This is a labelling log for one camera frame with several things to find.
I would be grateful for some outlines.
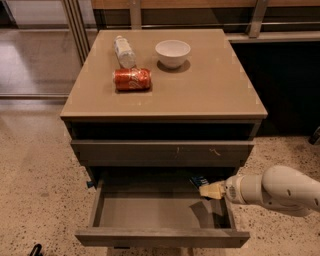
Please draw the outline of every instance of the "floor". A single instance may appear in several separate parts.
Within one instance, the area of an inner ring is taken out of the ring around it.
[[[0,56],[1,93],[67,93],[80,70],[72,38],[63,31],[0,31]],[[319,213],[296,218],[239,205],[232,206],[237,228],[251,234],[241,249],[83,247],[74,232],[88,225],[95,189],[87,188],[88,175],[69,145],[59,117],[63,104],[0,101],[0,255],[29,255],[36,243],[45,256],[319,255]],[[320,181],[320,146],[307,139],[258,137],[240,172],[282,164]]]

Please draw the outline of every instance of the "open drawer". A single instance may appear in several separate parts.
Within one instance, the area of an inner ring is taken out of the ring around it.
[[[224,200],[206,200],[178,176],[102,175],[89,227],[76,232],[85,246],[239,248],[238,232]]]

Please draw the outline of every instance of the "cabinet top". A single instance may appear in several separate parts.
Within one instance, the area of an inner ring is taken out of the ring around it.
[[[137,67],[152,72],[152,88],[118,92],[112,73],[119,69],[113,48],[122,35]],[[177,70],[158,61],[155,46],[176,39],[191,46]],[[262,119],[267,112],[220,29],[100,31],[62,110],[64,120]]]

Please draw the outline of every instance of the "speckled floor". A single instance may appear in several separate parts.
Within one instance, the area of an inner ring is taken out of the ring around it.
[[[29,255],[36,243],[43,245],[45,256],[320,254],[319,213],[295,218],[237,205],[237,228],[251,234],[241,249],[83,247],[74,232],[88,224],[95,189],[86,187],[87,173],[69,145],[59,117],[62,107],[63,102],[0,101],[1,256]],[[320,181],[320,146],[310,145],[306,137],[260,137],[255,142],[241,173],[282,164]]]

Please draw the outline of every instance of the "wooden cabinet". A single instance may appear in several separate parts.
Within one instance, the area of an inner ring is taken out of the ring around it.
[[[128,38],[137,66],[152,72],[146,92],[115,90],[113,39]],[[155,45],[190,44],[177,70],[159,64]],[[222,30],[100,31],[61,118],[71,146],[97,187],[89,246],[241,247],[224,200],[201,199],[189,182],[230,177],[243,166],[267,116]]]

